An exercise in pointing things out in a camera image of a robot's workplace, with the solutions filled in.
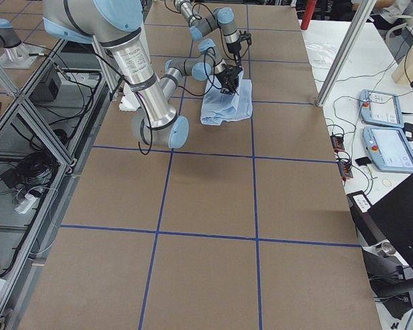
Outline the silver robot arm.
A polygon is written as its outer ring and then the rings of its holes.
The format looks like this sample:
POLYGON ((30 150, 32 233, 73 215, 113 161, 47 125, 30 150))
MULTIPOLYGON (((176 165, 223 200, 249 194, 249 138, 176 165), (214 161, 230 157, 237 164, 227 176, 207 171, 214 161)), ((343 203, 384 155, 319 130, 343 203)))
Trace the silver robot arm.
POLYGON ((189 26, 190 34, 194 41, 200 41, 211 32, 219 29, 226 43, 227 50, 233 55, 233 61, 238 66, 242 66, 242 41, 244 34, 237 30, 235 15, 231 8, 216 8, 206 17, 195 11, 194 5, 190 1, 173 1, 176 12, 180 13, 189 26))
POLYGON ((139 145, 178 149, 187 141, 189 122, 170 105, 181 79, 209 80, 223 94, 235 94, 242 72, 241 42, 231 8, 216 8, 200 16, 190 1, 174 1, 174 7, 199 41, 197 58, 175 58, 165 75, 157 77, 146 47, 140 40, 143 24, 140 1, 44 1, 45 31, 59 39, 90 44, 97 41, 112 53, 129 95, 139 102, 132 118, 132 133, 139 145))

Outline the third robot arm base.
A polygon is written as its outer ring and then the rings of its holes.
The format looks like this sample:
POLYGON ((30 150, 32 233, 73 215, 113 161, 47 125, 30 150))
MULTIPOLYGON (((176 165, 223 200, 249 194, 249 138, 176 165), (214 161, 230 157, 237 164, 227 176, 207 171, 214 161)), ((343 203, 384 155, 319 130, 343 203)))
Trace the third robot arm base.
POLYGON ((32 55, 19 35, 14 30, 11 22, 0 19, 0 66, 8 69, 29 69, 37 58, 37 53, 32 55))

